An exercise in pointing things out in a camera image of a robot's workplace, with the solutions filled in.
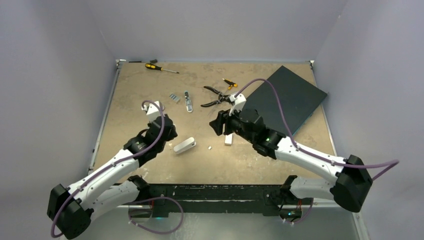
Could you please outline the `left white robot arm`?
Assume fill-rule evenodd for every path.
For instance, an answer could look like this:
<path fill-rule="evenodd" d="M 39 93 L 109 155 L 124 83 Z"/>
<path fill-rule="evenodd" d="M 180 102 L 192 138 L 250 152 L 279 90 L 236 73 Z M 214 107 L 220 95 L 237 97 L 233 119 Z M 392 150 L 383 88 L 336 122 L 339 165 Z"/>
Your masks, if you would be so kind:
<path fill-rule="evenodd" d="M 91 222 L 101 194 L 154 159 L 164 150 L 166 142 L 177 135 L 173 121 L 167 114 L 161 114 L 103 166 L 68 187 L 58 184 L 52 188 L 47 206 L 47 216 L 52 220 L 51 237 L 74 239 L 81 234 Z"/>

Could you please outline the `pink white stapler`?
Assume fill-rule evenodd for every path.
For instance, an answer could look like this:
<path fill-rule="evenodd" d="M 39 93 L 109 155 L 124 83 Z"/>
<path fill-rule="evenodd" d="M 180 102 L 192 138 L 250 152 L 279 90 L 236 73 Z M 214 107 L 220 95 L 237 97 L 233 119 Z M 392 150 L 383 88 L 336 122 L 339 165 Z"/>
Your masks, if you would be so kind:
<path fill-rule="evenodd" d="M 173 151 L 178 155 L 186 152 L 197 145 L 194 137 L 189 137 L 181 143 L 174 146 Z"/>

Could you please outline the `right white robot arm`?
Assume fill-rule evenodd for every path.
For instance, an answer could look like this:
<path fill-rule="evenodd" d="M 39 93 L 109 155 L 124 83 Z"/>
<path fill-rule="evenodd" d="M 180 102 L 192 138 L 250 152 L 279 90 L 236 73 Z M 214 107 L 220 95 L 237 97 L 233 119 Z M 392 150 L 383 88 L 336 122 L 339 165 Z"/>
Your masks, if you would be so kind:
<path fill-rule="evenodd" d="M 292 141 L 288 135 L 267 127 L 253 109 L 233 114 L 229 110 L 221 110 L 209 125 L 218 136 L 236 134 L 251 143 L 260 155 L 289 162 L 321 177 L 320 180 L 289 177 L 280 191 L 284 202 L 292 204 L 298 199 L 326 199 L 335 201 L 347 211 L 361 211 L 373 179 L 359 157 L 329 155 Z"/>

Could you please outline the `silver stapler magazine tray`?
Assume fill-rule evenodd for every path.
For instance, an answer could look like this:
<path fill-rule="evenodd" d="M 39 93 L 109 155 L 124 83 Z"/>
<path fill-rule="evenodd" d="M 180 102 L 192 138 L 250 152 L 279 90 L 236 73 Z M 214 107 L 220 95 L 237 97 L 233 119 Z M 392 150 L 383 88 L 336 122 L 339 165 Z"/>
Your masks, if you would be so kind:
<path fill-rule="evenodd" d="M 184 99 L 185 99 L 185 105 L 186 105 L 186 110 L 188 113 L 192 113 L 193 112 L 193 105 L 190 99 L 190 95 L 188 91 L 184 92 Z"/>

